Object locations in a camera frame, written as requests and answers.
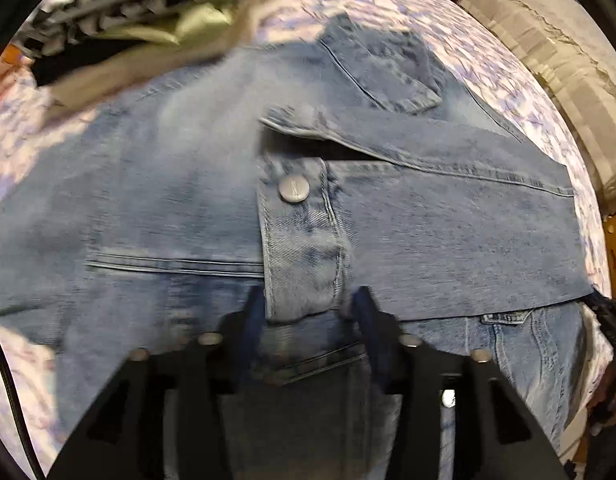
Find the blue denim jacket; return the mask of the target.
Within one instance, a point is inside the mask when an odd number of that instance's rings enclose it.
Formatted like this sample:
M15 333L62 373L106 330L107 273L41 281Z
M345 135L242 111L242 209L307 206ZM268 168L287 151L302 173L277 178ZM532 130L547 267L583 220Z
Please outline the blue denim jacket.
M350 315L492 353L557 443L585 335L567 169L419 37L332 18L122 93L0 203L0 323L52 348L72 429L135 348L181 348L265 289L227 399L240 479L377 479L399 401Z

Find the beige folded garment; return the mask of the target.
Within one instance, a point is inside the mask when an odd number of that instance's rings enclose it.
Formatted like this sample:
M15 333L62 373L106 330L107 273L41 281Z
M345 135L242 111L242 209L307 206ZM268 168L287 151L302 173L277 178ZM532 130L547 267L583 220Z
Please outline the beige folded garment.
M189 64L216 60L231 49L249 44L262 20L265 0L244 0L237 5L234 24L217 39L183 46L145 44L108 60L79 68L51 84L51 105L45 122L63 119L100 102L133 84L150 80Z

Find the beige ruffled cloth cover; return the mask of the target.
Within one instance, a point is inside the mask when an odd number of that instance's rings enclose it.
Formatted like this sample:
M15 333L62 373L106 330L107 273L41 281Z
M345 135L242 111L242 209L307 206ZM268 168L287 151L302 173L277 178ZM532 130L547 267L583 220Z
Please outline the beige ruffled cloth cover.
M576 0L461 0L538 79L576 140L600 208L616 212L616 51Z

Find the purple cat print bed blanket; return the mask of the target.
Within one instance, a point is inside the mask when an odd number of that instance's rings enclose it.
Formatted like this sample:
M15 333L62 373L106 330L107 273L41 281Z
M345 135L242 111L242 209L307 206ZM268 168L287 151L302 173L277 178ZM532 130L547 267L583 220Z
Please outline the purple cat print bed blanket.
M265 0L263 8L265 14L249 44L237 46L216 60L176 70L215 63L237 49L311 42L338 15L346 15L365 28L409 32L422 40L425 48L457 81L567 169L588 281L591 288L607 285L600 214L576 143L536 79L457 4L449 0ZM83 133L100 110L122 93L174 71L133 84L54 122L43 120L51 105L51 86L38 87L31 72L22 73L0 103L0 203L27 177L45 150ZM611 356L608 345L592 323L590 311L581 303L580 306L585 335L568 424L580 405L588 400ZM1 323L0 341L14 375L40 465L43 470L49 470L69 432L76 427L64 428L58 413L58 355L52 348L37 344Z

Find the light green folded garment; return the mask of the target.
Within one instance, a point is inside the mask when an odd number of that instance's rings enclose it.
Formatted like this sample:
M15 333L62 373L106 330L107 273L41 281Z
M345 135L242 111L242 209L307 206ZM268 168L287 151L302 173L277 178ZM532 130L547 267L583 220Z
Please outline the light green folded garment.
M236 13L237 5L233 1L194 3L162 18L116 25L95 38L183 46L197 40L217 39L234 24Z

